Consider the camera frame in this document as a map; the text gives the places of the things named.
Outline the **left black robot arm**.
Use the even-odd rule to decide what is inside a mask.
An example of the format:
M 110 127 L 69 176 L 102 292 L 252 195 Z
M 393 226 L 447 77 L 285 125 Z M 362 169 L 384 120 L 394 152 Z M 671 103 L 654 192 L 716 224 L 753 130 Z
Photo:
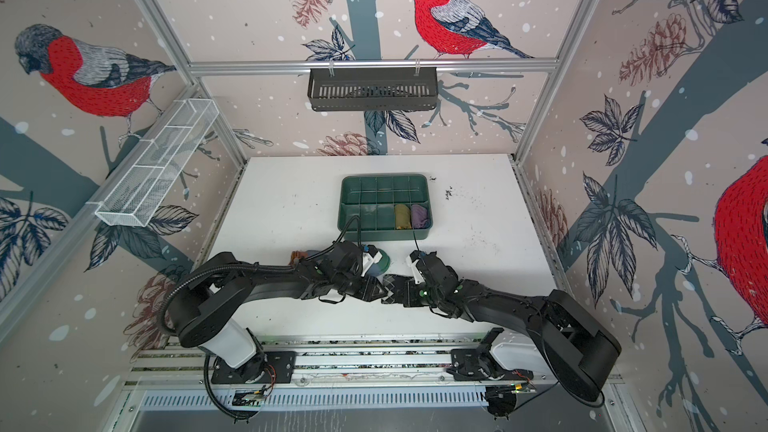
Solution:
M 241 306 L 266 300 L 318 300 L 339 304 L 347 298 L 372 302 L 387 296 L 370 273 L 385 253 L 343 229 L 332 244 L 287 266 L 249 263 L 221 252 L 182 279 L 155 314 L 159 329 L 185 348 L 199 348 L 232 369 L 262 360 L 255 335 L 234 316 Z

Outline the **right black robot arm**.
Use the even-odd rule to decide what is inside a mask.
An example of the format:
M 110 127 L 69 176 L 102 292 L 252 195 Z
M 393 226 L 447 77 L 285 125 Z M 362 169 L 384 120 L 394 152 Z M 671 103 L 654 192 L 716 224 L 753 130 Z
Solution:
M 524 296 L 458 276 L 435 252 L 410 255 L 413 278 L 385 281 L 384 303 L 427 307 L 444 318 L 484 322 L 528 336 L 547 367 L 572 397 L 596 404 L 622 348 L 571 295 Z

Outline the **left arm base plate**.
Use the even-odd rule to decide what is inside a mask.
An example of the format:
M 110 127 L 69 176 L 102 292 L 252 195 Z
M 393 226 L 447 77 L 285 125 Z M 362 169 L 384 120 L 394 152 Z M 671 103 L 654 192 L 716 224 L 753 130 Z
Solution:
M 219 385 L 288 384 L 292 380 L 297 354 L 294 351 L 262 351 L 239 368 L 231 368 L 216 358 L 212 366 L 212 383 Z

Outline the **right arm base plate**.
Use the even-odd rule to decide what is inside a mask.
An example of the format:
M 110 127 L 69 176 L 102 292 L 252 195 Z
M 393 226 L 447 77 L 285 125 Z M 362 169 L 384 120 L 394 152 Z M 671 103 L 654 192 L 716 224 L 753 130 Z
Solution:
M 456 381 L 501 381 L 522 380 L 529 382 L 534 373 L 527 369 L 504 369 L 489 352 L 479 349 L 453 349 L 450 364 L 445 372 Z

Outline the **black grey argyle sock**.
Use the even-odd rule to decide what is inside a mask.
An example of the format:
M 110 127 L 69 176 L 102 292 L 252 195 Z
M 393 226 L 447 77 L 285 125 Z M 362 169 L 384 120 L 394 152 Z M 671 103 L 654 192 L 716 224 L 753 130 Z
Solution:
M 411 306 L 411 292 L 414 289 L 415 281 L 413 278 L 407 278 L 400 275 L 385 275 L 383 277 L 383 287 L 386 296 L 381 299 L 382 304 L 399 304 L 403 307 Z

